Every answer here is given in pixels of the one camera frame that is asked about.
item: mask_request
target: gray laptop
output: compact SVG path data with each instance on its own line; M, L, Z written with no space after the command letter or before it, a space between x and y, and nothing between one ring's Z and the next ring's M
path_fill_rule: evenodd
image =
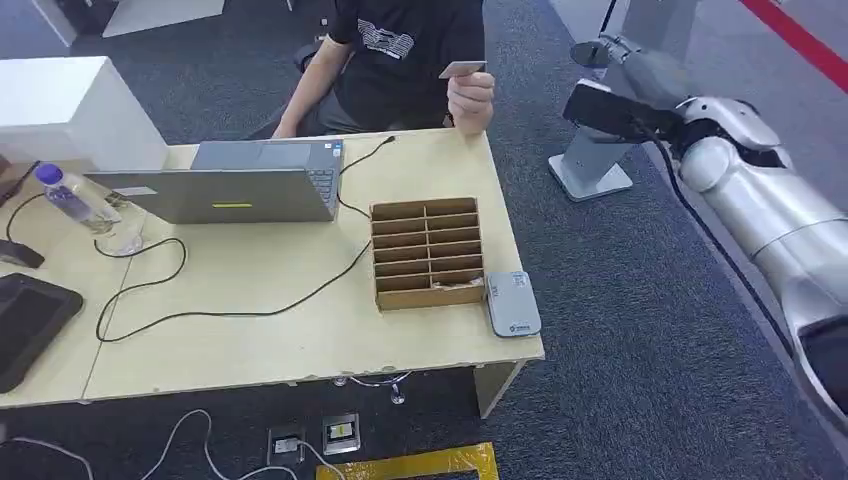
M173 224L329 222L341 140L203 142L191 170L89 172Z

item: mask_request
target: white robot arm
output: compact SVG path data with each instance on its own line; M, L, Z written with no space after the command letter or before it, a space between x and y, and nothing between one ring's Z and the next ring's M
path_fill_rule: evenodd
M622 37L581 46L585 56L602 49L621 64L638 101L581 81L564 117L619 143L653 141L674 175L661 140L670 144L679 177L715 211L777 297L789 336L784 344L804 389L848 435L848 217L795 172L752 106L697 96L676 60Z
M750 106L699 97L682 108L684 131L709 130L702 122L714 130L675 145L680 178L765 276L786 318L805 389L848 434L845 214L794 171L777 135Z

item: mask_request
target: hand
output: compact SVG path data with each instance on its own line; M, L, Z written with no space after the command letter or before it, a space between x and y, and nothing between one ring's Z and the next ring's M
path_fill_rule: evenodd
M495 98L495 77L475 72L448 80L448 110L454 118L490 114Z
M290 127L288 124L280 122L277 125L277 129L274 130L274 134L271 135L271 138L294 138L297 136L297 128Z

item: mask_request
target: black cable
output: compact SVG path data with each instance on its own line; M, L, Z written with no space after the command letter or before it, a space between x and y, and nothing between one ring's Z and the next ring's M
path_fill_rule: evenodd
M32 172L34 172L39 165L41 165L40 161L33 162L33 164L29 166L27 171L23 175L21 175L21 178L19 178L15 182L15 184L12 185L11 188L9 188L5 192L3 192L2 195L0 195L0 207L5 205L6 202L11 200L15 195L17 195L21 191L21 186L23 186L26 179L29 178L30 175L32 175Z
M380 150L380 148L383 145L385 145L387 143L391 143L393 141L395 141L394 135L387 137L385 140L383 140L382 143L377 145L377 147L374 148L374 150L372 150L371 153L369 153L368 155L365 155L362 158L357 159L356 161L354 161L350 165L342 168L341 172L339 172L339 177L341 177L341 175L344 174L351 167L359 164L363 160L367 160L368 158L372 157L375 153L377 153L378 150ZM348 205L347 203L342 201L341 196L338 193L338 190L337 190L336 194L338 195L339 203L341 203L342 205L344 205L345 207L347 207L351 210L359 212L361 215L365 216L366 218L371 218L367 213L360 210L359 208L354 207L352 205ZM149 323L149 324L147 324L147 325L145 325L141 328L133 330L133 331L131 331L131 332L125 334L125 335L121 335L121 336L115 337L115 338L106 338L106 336L103 335L101 330L102 330L102 325L103 325L103 319L106 317L106 313L108 312L109 307L111 307L112 304L121 295L123 295L127 292L130 292L132 290L136 290L136 289L139 289L139 288L142 288L142 287L149 287L149 286L153 286L153 285L161 285L163 283L166 283L166 282L173 280L177 275L179 275L179 273L182 271L183 267L185 267L186 259L188 258L188 249L186 248L186 245L185 245L185 243L183 243L182 240L172 237L172 238L166 238L164 240L161 240L161 241L159 241L159 242L157 242L153 245L150 245L149 247L145 247L145 248L139 250L138 252L135 252L135 253L132 253L132 254L129 254L129 255L110 255L110 254L102 251L100 249L100 247L97 245L97 242L94 242L94 248L97 250L97 253L104 255L104 256L107 256L107 257L110 257L110 258L135 257L137 255L141 255L142 253L148 252L148 251L150 251L150 250L152 250L152 249L154 249L154 248L156 248L160 245L164 245L165 243L168 243L168 242L177 242L177 243L179 243L180 247L182 248L183 258L182 258L182 260L180 260L180 266L177 268L177 270L173 274L171 274L167 278L164 278L162 280L157 280L155 282L140 283L138 285L133 285L133 286L121 289L121 290L118 291L118 293L116 293L115 295L112 295L112 297L103 306L103 309L100 311L100 316L97 319L97 329L96 329L95 334L96 334L98 340L100 340L103 343L120 342L121 340L126 340L127 338L130 338L134 335L137 335L141 332L144 332L145 330L149 330L149 329L155 327L156 325L159 325L160 323L167 322L168 320L173 320L175 318L181 318L181 317L254 317L254 318L256 318L256 317L271 317L271 316L274 316L274 315L279 315L281 313L285 313L285 312L297 307L298 305L306 302L307 300L314 297L315 295L318 295L322 290L329 287L336 280L342 278L348 272L353 270L353 267L356 266L357 262L359 262L359 260L365 255L365 252L368 251L368 247L371 246L371 241L369 241L367 244L365 244L365 246L362 248L362 250L360 250L359 254L356 256L356 258L353 259L353 261L350 263L350 265L348 265L347 268L345 268L341 273L339 273L335 277L331 278L330 280L327 280L320 287L316 288L315 290L313 290L312 292L310 292L306 296L301 297L299 300L295 301L294 303L291 303L291 304L289 304L289 305L287 305L283 308L280 308L278 310L274 310L274 311L271 311L271 312L180 312L180 313L173 313L171 315L166 315L166 316L164 316L164 317L162 317L162 318L160 318L160 319L158 319L158 320L156 320L152 323Z
M257 317L272 317L274 315L279 315L281 313L285 313L285 312L297 307L298 305L302 304L303 302L309 300L310 298L314 297L315 295L318 295L322 290L324 290L325 288L327 288L331 284L333 284L333 282L342 278L348 272L353 270L353 267L356 266L357 262L359 262L359 259L361 259L365 255L365 252L368 251L368 247L371 246L371 241L369 240L368 243L365 244L365 246L362 248L362 250L360 250L360 252L356 256L356 258L354 258L353 261L350 263L350 265L348 265L347 268L342 270L341 273L339 273L335 277L331 278L330 280L327 280L320 287L316 288L315 290L313 290L312 292L310 292L306 296L301 297L299 300L295 301L294 303L286 305L285 307L280 308L278 310L274 310L274 311L271 311L271 312L180 312L180 313L172 313L171 315L166 315L166 316L164 316L164 317L162 317L162 318L160 318L160 319L158 319L158 320L156 320L152 323L149 323L149 324L147 324L147 325L145 325L141 328L138 328L136 330L133 330L130 333L127 333L125 335L121 335L121 336L115 337L115 338L105 338L103 335L100 334L100 328L101 328L101 324L103 323L103 318L106 316L106 308L113 301L115 301L120 295L122 295L126 292L129 292L130 290L135 290L136 288L141 288L141 287L145 287L145 286L158 285L158 284L165 283L165 282L173 279L174 277L177 276L177 274L180 273L183 266L185 265L185 259L186 259L186 256L187 256L187 252L185 250L185 244L182 241L180 241L179 239L167 238L165 240L162 240L159 243L151 245L150 247L147 247L146 249L141 250L141 251L133 254L133 256L138 255L140 253L143 253L147 250L150 250L151 248L158 247L159 245L162 245L163 243L165 243L167 241L171 241L171 240L178 241L180 243L180 245L183 247L183 260L180 263L180 267L177 269L176 272L174 272L174 274L172 274L168 278L165 278L163 280L159 280L159 281L156 281L156 282L133 285L133 286L125 288L125 289L119 291L118 293L116 293L115 295L113 295L112 298L110 298L109 301L106 302L106 305L103 307L103 310L100 312L100 318L97 320L97 339L98 340L100 340L101 342L104 342L104 343L120 342L121 340L126 340L127 338L130 338L134 335L137 335L137 334L139 334L139 333L141 333L145 330L149 330L149 329L155 327L156 325L159 325L160 323L167 322L168 320L173 320L175 318L181 318L181 317L231 317L231 318L252 317L252 318L257 318Z
M618 0L612 0L609 7L607 7L607 14L604 15L604 21L601 23L601 31L598 32L599 34L607 31L607 26L609 25L610 18L612 18L612 12L615 10L615 4L617 1Z
M772 316L768 307L766 306L763 299L760 297L760 294L757 293L757 290L751 285L751 282L748 281L748 278L739 268L739 265L733 260L730 256L730 253L724 248L721 242L716 238L715 234L713 234L710 227L707 226L706 222L701 218L698 212L695 210L695 207L686 200L686 197L683 196L683 192L680 190L680 185L677 182L677 176L674 174L674 168L671 163L671 156L666 150L665 146L660 141L659 137L656 133L652 132L651 129L645 126L644 123L639 121L638 119L634 119L634 122L637 127L639 127L642 132L647 135L651 139L651 143L653 143L657 149L660 151L660 155L662 155L663 162L665 163L665 168L668 170L668 178L671 180L671 189L674 191L674 195L677 196L677 199L683 204L683 207L689 212L689 215L695 219L695 222L698 226L703 230L704 234L707 235L707 238L713 244L716 250L721 254L724 258L724 261L730 266L730 269L733 270L733 273L739 278L739 281L742 282L742 286L745 287L745 290L748 291L748 294L751 295L751 298L754 300L754 303L757 304L757 307L763 313L763 316L771 325L772 330L774 330L774 334L777 335L777 338L780 340L780 343L783 344L784 350L789 355L789 358L794 357L794 350L792 349L792 344L789 342L789 339L786 338L786 335L783 334L783 330L780 329L780 325L778 325L777 320Z
M344 168L342 168L342 171L341 171L341 172L339 172L339 176L341 176L342 174L344 174L344 172L346 172L346 171L350 170L351 168L355 167L355 166L356 166L356 165L358 165L360 162L362 162L362 161L364 161L364 160L368 160L369 158L373 157L375 153L377 153L377 152L378 152L381 148L383 148L383 145L385 145L385 144L387 144L387 143L392 143L392 142L394 142L395 140L396 140L396 138L395 138L395 136L394 136L394 135L389 135L389 136L388 136L388 137L386 137L386 139L385 139L385 140L383 140L383 141L382 141L379 145L377 145L376 147L374 147L374 150L371 150L371 153L369 153L368 155L365 155L364 157L361 157L361 158L357 159L356 161L354 161L354 162L353 162L353 163L351 163L350 165L347 165L347 166L345 166Z
M29 202L31 202L31 201L33 201L33 200L35 200L35 199L36 199L36 198L38 198L38 197L43 197L43 196L44 196L44 194L43 194L43 193L39 193L38 195L34 195L34 196L32 196L32 197L29 197L28 199L24 200L24 201L23 201L20 205L18 205L17 207L15 207L15 210L12 212L12 215L9 217L9 221L7 221L7 222L6 222L6 240L9 240L9 241L10 241L10 242L12 242L12 243L17 243L17 242L15 242L14 240L12 240L12 222L15 220L15 217L17 217L17 216L18 216L18 213L19 213L19 212L20 212L20 211L21 211L24 207L26 207L27 205L29 205Z
M349 168L351 168L351 167L353 167L353 166L356 166L357 164L359 164L359 162L362 162L363 160L367 160L367 159L371 158L372 156L374 156L374 154L375 154L375 153L377 153L377 151L379 151L379 150L383 147L383 145L385 145L385 144L387 144L387 143L392 143L392 142L394 142L394 141L395 141L395 136L394 136L394 135L389 135L388 137L386 137L386 139L385 139L385 140L383 140L383 141L382 141L379 145L377 145L377 146L374 148L374 150L372 150L372 151L371 151L371 153L369 153L368 155L365 155L365 156L364 156L364 157L362 157L362 158L357 159L356 161L354 161L354 162L353 162L353 163L351 163L350 165L348 165L348 166L346 166L346 167L342 168L342 171L341 171L341 172L339 172L339 177L341 177L341 176L342 176L342 174L343 174L344 172L348 171L348 169L349 169ZM342 200L342 189L341 189L341 186L339 186L339 188L336 190L336 198L339 200L339 203L340 203L340 204L342 204L342 205L344 205L345 207L347 207L347 208L349 208L349 209L353 210L354 212L359 213L360 215L362 215L362 216L363 216L363 217L365 217L365 218L368 218L368 219L370 219L370 218L371 218L371 215L368 215L368 214L367 214L364 210L361 210L361 209L360 209L360 208L358 208L358 207L354 207L353 205L349 205L349 204L345 203L345 201L344 201L344 200Z

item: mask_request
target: white card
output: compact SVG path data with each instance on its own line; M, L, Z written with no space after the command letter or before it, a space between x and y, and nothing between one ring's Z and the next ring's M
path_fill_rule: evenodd
M464 77L466 75L471 75L485 66L485 60L476 62L451 62L450 65L445 67L441 75L439 75L439 78L445 80L451 77Z

